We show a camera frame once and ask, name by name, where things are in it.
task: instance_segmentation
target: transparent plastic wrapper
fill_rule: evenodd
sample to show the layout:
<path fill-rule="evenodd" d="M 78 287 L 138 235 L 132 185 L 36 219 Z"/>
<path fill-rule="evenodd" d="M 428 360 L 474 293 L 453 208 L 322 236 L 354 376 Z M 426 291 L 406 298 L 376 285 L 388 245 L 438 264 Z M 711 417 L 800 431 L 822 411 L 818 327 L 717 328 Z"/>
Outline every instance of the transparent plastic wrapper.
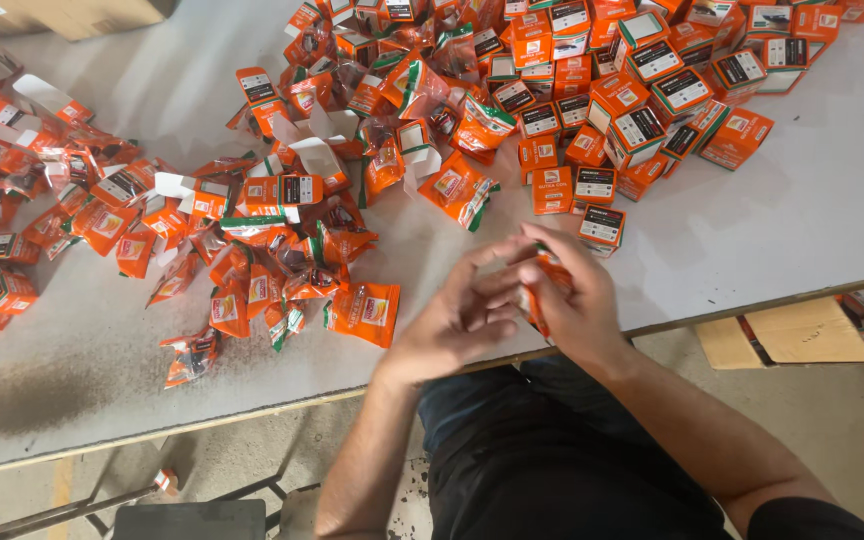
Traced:
<path fill-rule="evenodd" d="M 199 259 L 194 252 L 189 252 L 185 256 L 181 256 L 165 267 L 165 272 L 155 284 L 155 289 L 152 289 L 149 301 L 145 307 L 148 309 L 152 304 L 157 304 L 163 300 L 168 300 L 175 296 L 186 292 L 192 280 L 195 278 L 196 264 Z"/>
<path fill-rule="evenodd" d="M 429 57 L 429 65 L 438 73 L 444 72 L 457 79 L 472 77 L 479 79 L 479 58 L 475 55 L 472 23 L 465 23 L 454 30 L 438 35 L 435 52 Z"/>
<path fill-rule="evenodd" d="M 212 369 L 219 358 L 222 335 L 212 326 L 206 326 L 195 335 L 184 335 L 166 339 L 159 347 L 173 347 L 175 358 L 169 366 L 165 387 L 177 387 L 201 377 Z"/>
<path fill-rule="evenodd" d="M 332 332 L 362 338 L 382 349 L 392 346 L 399 316 L 398 285 L 353 283 L 325 305 L 324 325 Z"/>
<path fill-rule="evenodd" d="M 378 197 L 379 192 L 402 180 L 405 161 L 395 137 L 389 138 L 371 158 L 362 158 L 362 183 L 359 189 L 359 208 L 365 209 Z"/>

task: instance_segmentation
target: black label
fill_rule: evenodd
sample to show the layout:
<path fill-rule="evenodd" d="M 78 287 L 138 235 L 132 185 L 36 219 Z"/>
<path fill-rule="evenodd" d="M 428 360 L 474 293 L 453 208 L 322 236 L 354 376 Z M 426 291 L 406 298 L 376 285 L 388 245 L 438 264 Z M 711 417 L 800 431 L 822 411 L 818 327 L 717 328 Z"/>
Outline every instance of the black label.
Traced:
<path fill-rule="evenodd" d="M 665 143 L 665 149 L 676 156 L 684 158 L 686 153 L 689 152 L 692 141 L 695 141 L 698 137 L 698 129 L 682 126 Z"/>
<path fill-rule="evenodd" d="M 685 70 L 668 79 L 662 79 L 655 83 L 655 86 L 666 96 L 670 96 L 676 92 L 684 91 L 692 85 L 700 84 L 702 80 L 695 74 L 694 71 Z"/>

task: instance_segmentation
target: orange sealed pouch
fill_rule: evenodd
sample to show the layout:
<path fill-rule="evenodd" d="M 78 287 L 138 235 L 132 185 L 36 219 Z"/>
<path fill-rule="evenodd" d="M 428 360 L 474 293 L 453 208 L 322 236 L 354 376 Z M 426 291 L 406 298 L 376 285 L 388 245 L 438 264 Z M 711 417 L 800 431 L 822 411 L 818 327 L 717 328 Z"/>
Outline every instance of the orange sealed pouch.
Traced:
<path fill-rule="evenodd" d="M 325 305 L 324 325 L 330 331 L 388 349 L 396 331 L 399 294 L 398 285 L 353 283 Z"/>
<path fill-rule="evenodd" d="M 159 347 L 174 347 L 175 358 L 169 366 L 165 387 L 177 387 L 201 377 L 219 358 L 219 343 L 222 334 L 212 326 L 206 326 L 195 335 L 184 335 L 166 339 Z"/>
<path fill-rule="evenodd" d="M 475 233 L 489 202 L 489 194 L 501 190 L 492 178 L 476 171 L 453 152 L 438 172 L 418 188 L 418 192 L 469 232 Z"/>
<path fill-rule="evenodd" d="M 186 292 L 195 278 L 195 267 L 198 261 L 195 253 L 190 252 L 170 262 L 158 279 L 158 283 L 155 284 L 155 289 L 151 291 L 149 301 L 145 304 L 146 309 L 152 304 Z"/>
<path fill-rule="evenodd" d="M 212 289 L 209 304 L 208 325 L 233 338 L 248 338 L 249 316 L 246 312 L 246 295 L 236 279 L 225 286 Z"/>
<path fill-rule="evenodd" d="M 300 82 L 292 84 L 285 90 L 289 103 L 294 105 L 295 111 L 302 117 L 308 118 L 312 113 L 312 104 L 318 101 L 323 109 L 329 106 L 332 95 L 332 74 L 328 71 L 319 73 Z"/>
<path fill-rule="evenodd" d="M 359 208 L 365 209 L 375 201 L 380 191 L 389 188 L 405 175 L 405 161 L 396 144 L 390 137 L 382 144 L 372 158 L 362 158 L 362 186 L 359 189 Z"/>
<path fill-rule="evenodd" d="M 145 279 L 149 269 L 149 258 L 156 245 L 156 234 L 151 230 L 126 232 L 115 249 L 115 261 L 119 264 L 119 274 L 127 278 Z"/>
<path fill-rule="evenodd" d="M 72 236 L 81 237 L 96 253 L 105 257 L 136 224 L 138 215 L 137 207 L 113 208 L 89 195 L 82 208 L 63 223 L 62 228 Z"/>

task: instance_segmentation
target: finger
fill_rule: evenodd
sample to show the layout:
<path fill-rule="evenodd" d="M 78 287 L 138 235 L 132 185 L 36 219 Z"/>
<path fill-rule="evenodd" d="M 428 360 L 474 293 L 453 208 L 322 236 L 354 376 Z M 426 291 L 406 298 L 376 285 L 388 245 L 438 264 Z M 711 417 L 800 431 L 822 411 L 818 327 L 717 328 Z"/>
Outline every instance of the finger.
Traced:
<path fill-rule="evenodd" d="M 455 334 L 450 346 L 460 359 L 467 361 L 494 349 L 499 342 L 518 331 L 519 325 L 515 321 L 495 321 L 473 331 Z"/>

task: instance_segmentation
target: plastic packet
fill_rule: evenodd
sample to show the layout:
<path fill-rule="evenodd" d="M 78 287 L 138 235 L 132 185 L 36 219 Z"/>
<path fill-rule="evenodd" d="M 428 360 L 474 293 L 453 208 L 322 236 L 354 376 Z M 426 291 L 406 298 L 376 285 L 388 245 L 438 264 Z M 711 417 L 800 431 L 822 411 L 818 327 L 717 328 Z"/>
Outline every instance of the plastic packet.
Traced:
<path fill-rule="evenodd" d="M 196 264 L 199 259 L 194 252 L 186 253 L 185 256 L 176 258 L 165 267 L 165 271 L 152 289 L 146 309 L 152 304 L 168 300 L 174 296 L 186 292 L 195 278 Z"/>
<path fill-rule="evenodd" d="M 184 335 L 161 341 L 159 347 L 173 347 L 175 358 L 169 366 L 165 387 L 177 387 L 198 379 L 215 364 L 219 358 L 219 344 L 222 335 L 212 326 L 206 326 L 195 335 Z"/>
<path fill-rule="evenodd" d="M 474 73 L 478 79 L 479 58 L 475 55 L 472 23 L 465 23 L 454 30 L 445 30 L 438 35 L 435 52 L 429 57 L 429 64 L 436 71 L 443 71 L 452 77 L 461 78 Z"/>
<path fill-rule="evenodd" d="M 542 242 L 535 243 L 535 250 L 537 251 L 534 257 L 535 265 L 538 266 L 542 272 L 545 272 L 545 275 L 548 276 L 549 280 L 556 285 L 565 298 L 569 298 L 572 294 L 573 288 L 572 275 L 569 273 L 569 270 L 566 270 L 566 267 L 562 265 L 558 256 L 556 256 L 552 251 L 549 251 L 546 245 Z M 539 302 L 536 300 L 536 295 L 532 292 L 532 289 L 528 286 L 521 285 L 518 288 L 513 303 L 522 314 L 522 318 L 538 330 L 538 333 L 545 338 L 545 341 L 551 344 L 546 318 L 543 317 L 542 310 L 539 308 Z"/>
<path fill-rule="evenodd" d="M 248 338 L 252 334 L 246 311 L 246 295 L 238 280 L 230 279 L 225 286 L 212 289 L 208 325 L 233 338 Z"/>
<path fill-rule="evenodd" d="M 418 187 L 422 196 L 471 233 L 479 228 L 489 194 L 498 190 L 499 182 L 469 166 L 459 152 L 453 152 L 438 172 Z"/>
<path fill-rule="evenodd" d="M 329 107 L 332 94 L 332 74 L 319 73 L 315 77 L 292 84 L 285 89 L 285 97 L 294 106 L 300 118 L 308 118 L 312 113 L 312 104 L 318 101 L 323 109 Z"/>
<path fill-rule="evenodd" d="M 151 230 L 126 232 L 115 248 L 115 261 L 119 274 L 127 278 L 145 279 L 149 269 L 152 248 L 156 245 L 156 234 Z"/>
<path fill-rule="evenodd" d="M 285 300 L 308 300 L 326 298 L 338 290 L 349 288 L 349 268 L 345 265 L 338 271 L 306 266 L 304 270 L 285 280 L 282 295 Z"/>
<path fill-rule="evenodd" d="M 378 197 L 380 191 L 389 188 L 405 175 L 405 161 L 396 138 L 382 144 L 373 157 L 362 158 L 362 184 L 359 189 L 359 208 L 365 209 Z"/>
<path fill-rule="evenodd" d="M 398 285 L 353 283 L 325 305 L 324 325 L 330 331 L 362 338 L 383 349 L 392 346 L 399 315 Z"/>
<path fill-rule="evenodd" d="M 113 208 L 89 195 L 81 209 L 62 224 L 62 229 L 72 236 L 82 237 L 96 253 L 105 257 L 136 224 L 138 215 L 137 207 Z"/>

